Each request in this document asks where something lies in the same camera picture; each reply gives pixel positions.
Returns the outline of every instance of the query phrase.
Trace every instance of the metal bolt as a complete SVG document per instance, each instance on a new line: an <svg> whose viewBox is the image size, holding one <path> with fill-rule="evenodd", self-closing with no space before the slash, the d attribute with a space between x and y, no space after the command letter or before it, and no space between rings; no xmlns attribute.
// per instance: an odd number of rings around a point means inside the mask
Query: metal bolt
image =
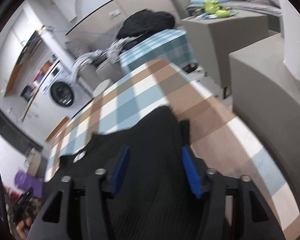
<svg viewBox="0 0 300 240"><path fill-rule="evenodd" d="M69 181L71 181L71 177L70 176L63 176L61 178L61 182L69 182Z"/></svg>
<svg viewBox="0 0 300 240"><path fill-rule="evenodd" d="M213 174L216 174L217 171L214 168L208 168L207 173L210 174L210 175L213 175Z"/></svg>
<svg viewBox="0 0 300 240"><path fill-rule="evenodd" d="M97 175L103 175L103 174L105 174L106 173L106 169L97 169L96 170L96 174Z"/></svg>
<svg viewBox="0 0 300 240"><path fill-rule="evenodd" d="M245 181L245 182L248 182L248 181L251 180L250 176L248 176L248 175L242 175L242 176L241 176L241 179L242 179L243 181Z"/></svg>

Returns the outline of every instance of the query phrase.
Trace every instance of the chair leg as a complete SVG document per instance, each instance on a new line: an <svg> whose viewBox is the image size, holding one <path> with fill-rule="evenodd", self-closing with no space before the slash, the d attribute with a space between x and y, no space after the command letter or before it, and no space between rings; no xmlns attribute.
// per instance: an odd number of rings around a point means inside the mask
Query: chair leg
<svg viewBox="0 0 300 240"><path fill-rule="evenodd" d="M223 92L223 100L225 100L227 98L226 97L226 95L227 95L227 87L223 88L222 92Z"/></svg>
<svg viewBox="0 0 300 240"><path fill-rule="evenodd" d="M186 71L188 74L190 74L191 72L193 72L193 71L195 71L197 68L198 68L198 65L197 64L194 64L193 66L192 66L192 64L189 64L189 65L187 65L186 66L187 67L187 69L184 69L184 71Z"/></svg>

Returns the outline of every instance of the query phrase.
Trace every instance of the blue checkered tablecloth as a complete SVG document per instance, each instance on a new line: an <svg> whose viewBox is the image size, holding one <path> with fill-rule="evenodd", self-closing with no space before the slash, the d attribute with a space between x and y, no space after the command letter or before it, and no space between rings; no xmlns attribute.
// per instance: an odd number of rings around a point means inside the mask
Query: blue checkered tablecloth
<svg viewBox="0 0 300 240"><path fill-rule="evenodd" d="M142 64L157 58L166 59L180 68L197 63L186 31L167 29L122 53L120 64L123 73L128 74Z"/></svg>

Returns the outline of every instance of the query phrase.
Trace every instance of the light switch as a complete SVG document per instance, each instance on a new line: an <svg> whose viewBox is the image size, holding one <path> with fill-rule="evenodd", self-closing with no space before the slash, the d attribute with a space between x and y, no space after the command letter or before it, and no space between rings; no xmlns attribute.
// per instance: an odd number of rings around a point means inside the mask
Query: light switch
<svg viewBox="0 0 300 240"><path fill-rule="evenodd" d="M112 18L114 18L114 17L116 17L117 15L119 15L121 12L119 11L119 10L115 10L115 11L112 11L110 14L109 14L109 16L110 16L110 18L112 19Z"/></svg>

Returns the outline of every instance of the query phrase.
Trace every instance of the purple cloth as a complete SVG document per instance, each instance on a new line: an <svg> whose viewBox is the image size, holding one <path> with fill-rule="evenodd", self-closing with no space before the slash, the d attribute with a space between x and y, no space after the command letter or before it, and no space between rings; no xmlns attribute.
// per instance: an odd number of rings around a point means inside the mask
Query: purple cloth
<svg viewBox="0 0 300 240"><path fill-rule="evenodd" d="M14 177L14 184L17 188L27 191L30 187L33 188L34 198L40 199L42 197L42 182L35 177L19 170Z"/></svg>

